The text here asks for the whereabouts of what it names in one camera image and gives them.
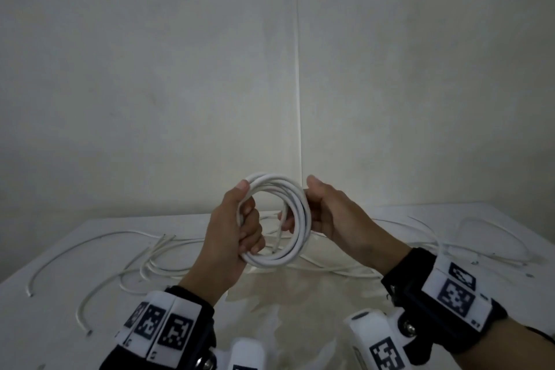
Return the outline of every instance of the hand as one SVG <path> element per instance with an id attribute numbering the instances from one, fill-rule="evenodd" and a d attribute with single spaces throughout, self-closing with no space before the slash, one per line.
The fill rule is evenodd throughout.
<path id="1" fill-rule="evenodd" d="M 385 275 L 408 254 L 406 244 L 378 226 L 342 191 L 314 176 L 309 176 L 306 183 L 312 230 L 323 233 L 358 263 Z M 282 229 L 293 232 L 294 225 L 293 216 L 288 216 Z"/>
<path id="2" fill-rule="evenodd" d="M 245 218 L 243 225 L 239 227 L 236 221 L 237 208 L 248 191 L 249 182 L 241 180 L 225 194 L 221 205 L 210 215 L 197 260 L 179 283 L 212 306 L 243 273 L 246 263 L 240 254 L 246 251 L 255 254 L 266 246 L 260 214 L 252 197 L 241 206 Z"/>

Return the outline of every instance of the fingernail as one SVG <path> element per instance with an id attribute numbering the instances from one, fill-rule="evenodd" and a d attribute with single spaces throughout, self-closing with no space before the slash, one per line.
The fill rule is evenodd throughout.
<path id="1" fill-rule="evenodd" d="M 239 183 L 237 183 L 237 186 L 235 187 L 237 189 L 245 190 L 248 186 L 249 186 L 249 182 L 247 182 L 246 180 L 241 180 Z"/>
<path id="2" fill-rule="evenodd" d="M 322 183 L 322 182 L 320 181 L 320 179 L 317 178 L 316 176 L 314 176 L 313 174 L 311 174 L 308 178 L 311 178 L 311 179 L 314 180 L 316 183 Z"/>

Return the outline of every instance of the person's right hand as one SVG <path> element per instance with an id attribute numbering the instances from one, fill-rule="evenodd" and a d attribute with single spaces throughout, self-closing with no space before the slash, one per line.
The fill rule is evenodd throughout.
<path id="1" fill-rule="evenodd" d="M 323 233 L 358 263 L 385 275 L 408 254 L 410 247 L 378 226 L 342 191 L 314 176 L 306 183 L 312 230 Z M 294 226 L 293 216 L 288 216 L 282 229 L 292 232 Z"/>

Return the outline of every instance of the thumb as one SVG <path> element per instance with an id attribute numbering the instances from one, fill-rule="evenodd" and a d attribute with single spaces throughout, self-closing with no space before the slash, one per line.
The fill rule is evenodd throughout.
<path id="1" fill-rule="evenodd" d="M 333 207 L 341 200 L 340 193 L 330 184 L 325 184 L 319 179 L 310 175 L 306 179 L 309 188 L 306 197 L 310 202 L 326 202 L 329 207 Z"/>
<path id="2" fill-rule="evenodd" d="M 246 197 L 249 188 L 249 182 L 241 180 L 237 183 L 237 186 L 225 193 L 222 204 L 233 204 L 234 206 L 238 206 L 239 203 Z"/>

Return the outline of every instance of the white wall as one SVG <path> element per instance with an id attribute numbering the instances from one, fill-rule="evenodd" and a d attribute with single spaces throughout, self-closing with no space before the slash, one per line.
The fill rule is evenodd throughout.
<path id="1" fill-rule="evenodd" d="M 253 171 L 490 200 L 555 239 L 555 0 L 0 0 L 0 278 Z M 269 200 L 262 200 L 270 206 Z"/>

